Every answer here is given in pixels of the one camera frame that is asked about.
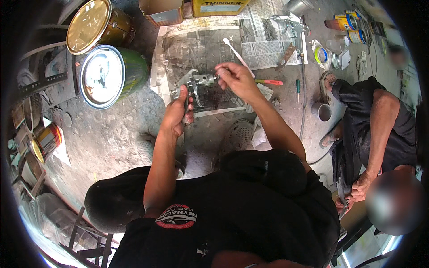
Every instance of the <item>screwdriver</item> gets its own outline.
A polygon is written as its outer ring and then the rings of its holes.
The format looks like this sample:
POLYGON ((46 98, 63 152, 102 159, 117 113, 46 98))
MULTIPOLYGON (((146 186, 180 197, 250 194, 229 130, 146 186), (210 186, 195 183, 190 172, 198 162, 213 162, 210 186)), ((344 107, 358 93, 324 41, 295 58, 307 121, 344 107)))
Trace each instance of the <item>screwdriver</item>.
POLYGON ((298 94, 298 103, 299 103, 299 88, 301 87, 301 82, 299 79, 296 80, 296 93, 298 94))

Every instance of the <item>hand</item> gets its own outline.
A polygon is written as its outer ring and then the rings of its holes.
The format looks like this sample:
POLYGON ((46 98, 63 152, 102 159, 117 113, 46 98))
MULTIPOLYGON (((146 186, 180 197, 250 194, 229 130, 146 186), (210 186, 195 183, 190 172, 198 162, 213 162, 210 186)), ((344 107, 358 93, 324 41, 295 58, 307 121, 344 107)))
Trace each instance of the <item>hand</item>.
MULTIPOLYGON (((353 207, 353 204, 355 203, 356 200, 352 197, 351 194, 347 194, 345 196, 345 198, 346 198, 346 206, 347 206, 346 211, 345 211, 345 214, 346 214, 347 212, 350 211, 351 207, 353 207)), ((344 208, 344 205, 341 203, 341 200, 339 197, 335 201, 335 206, 337 207, 338 214, 340 214, 344 208)))
POLYGON ((355 199, 356 202, 365 200, 366 192, 368 191, 371 182, 377 177, 372 173, 365 170, 361 175, 359 180, 355 181, 353 186, 351 187, 351 195, 355 199))
MULTIPOLYGON (((185 100, 188 98, 187 88, 185 85, 180 87, 179 98, 167 105, 165 109, 164 119, 162 120, 160 131, 171 131, 177 139, 183 134, 182 118, 185 114, 185 100)), ((193 98, 189 97, 188 109, 189 112, 185 114, 185 118, 189 123, 193 122, 193 98)))
POLYGON ((265 99, 246 67, 233 62, 224 62, 216 65, 214 69, 221 77, 218 84, 223 90, 229 86, 237 96, 247 103, 251 103, 257 98, 265 99))

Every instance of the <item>green paint can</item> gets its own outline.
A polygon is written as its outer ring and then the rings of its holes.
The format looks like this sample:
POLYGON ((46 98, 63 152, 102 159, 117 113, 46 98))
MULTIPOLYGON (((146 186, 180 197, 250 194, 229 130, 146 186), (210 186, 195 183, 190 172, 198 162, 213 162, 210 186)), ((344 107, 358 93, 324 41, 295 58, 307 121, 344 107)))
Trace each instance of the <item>green paint can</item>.
POLYGON ((148 78, 148 62, 138 52, 99 45, 82 64, 79 90, 89 106, 102 110, 140 89, 136 85, 148 78))

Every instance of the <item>t-shirt logo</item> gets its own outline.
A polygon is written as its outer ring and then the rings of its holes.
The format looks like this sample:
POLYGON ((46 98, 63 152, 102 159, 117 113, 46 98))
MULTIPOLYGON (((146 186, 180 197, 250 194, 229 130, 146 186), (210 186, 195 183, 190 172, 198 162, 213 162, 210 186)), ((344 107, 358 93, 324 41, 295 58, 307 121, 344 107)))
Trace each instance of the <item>t-shirt logo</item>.
POLYGON ((169 206, 155 220, 157 225, 163 228, 185 229, 194 225, 196 214, 192 208, 184 204, 175 204, 169 206))

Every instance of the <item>white plastic spatula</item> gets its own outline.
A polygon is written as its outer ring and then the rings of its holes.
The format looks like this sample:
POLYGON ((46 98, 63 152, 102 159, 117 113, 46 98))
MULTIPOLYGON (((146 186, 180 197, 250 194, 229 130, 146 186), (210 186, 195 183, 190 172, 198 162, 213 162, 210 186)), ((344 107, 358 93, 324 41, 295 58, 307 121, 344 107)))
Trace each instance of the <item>white plastic spatula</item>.
POLYGON ((244 67, 246 67, 249 72, 252 74, 252 77, 255 78, 255 75, 253 74, 252 70, 250 70, 249 66, 244 62, 243 58, 240 56, 240 54, 231 46, 230 41, 227 38, 224 38, 224 43, 230 46, 230 48, 234 51, 234 54, 237 56, 237 58, 241 61, 244 67))

